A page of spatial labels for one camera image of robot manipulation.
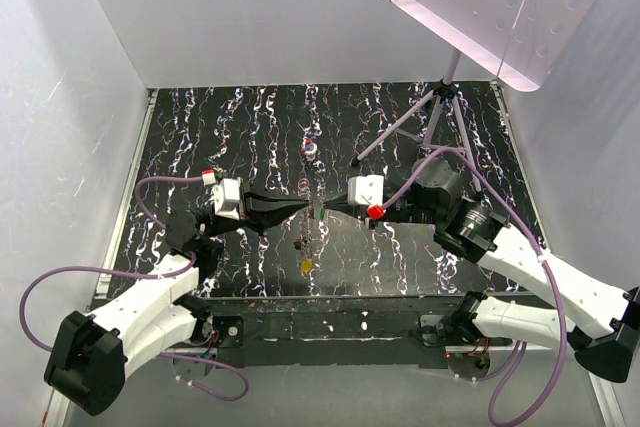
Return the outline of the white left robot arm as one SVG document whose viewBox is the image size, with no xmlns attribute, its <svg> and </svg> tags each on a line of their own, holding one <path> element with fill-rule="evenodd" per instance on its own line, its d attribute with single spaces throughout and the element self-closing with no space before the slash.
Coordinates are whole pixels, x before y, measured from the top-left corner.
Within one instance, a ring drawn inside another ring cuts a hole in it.
<svg viewBox="0 0 640 427">
<path fill-rule="evenodd" d="M 96 416 L 164 349 L 205 345 L 213 324 L 190 293 L 217 268 L 223 246 L 216 236 L 238 229 L 263 234 L 308 205 L 302 198 L 240 192 L 207 209 L 172 211 L 165 222 L 169 252 L 150 273 L 92 312 L 74 311 L 62 320 L 45 382 Z"/>
</svg>

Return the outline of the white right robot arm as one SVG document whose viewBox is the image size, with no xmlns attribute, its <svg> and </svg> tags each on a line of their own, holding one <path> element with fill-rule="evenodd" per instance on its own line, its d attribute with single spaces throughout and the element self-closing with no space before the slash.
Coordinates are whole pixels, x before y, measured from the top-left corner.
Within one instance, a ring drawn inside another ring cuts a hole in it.
<svg viewBox="0 0 640 427">
<path fill-rule="evenodd" d="M 577 362 L 613 383 L 627 381 L 639 350 L 639 291 L 600 282 L 551 252 L 537 253 L 509 218 L 463 193 L 463 177 L 442 158 L 424 169 L 391 206 L 381 175 L 355 176 L 325 208 L 362 220 L 434 226 L 445 251 L 516 281 L 546 302 L 536 308 L 469 292 L 426 331 L 433 339 L 475 344 L 510 338 L 549 348 L 569 345 Z"/>
</svg>

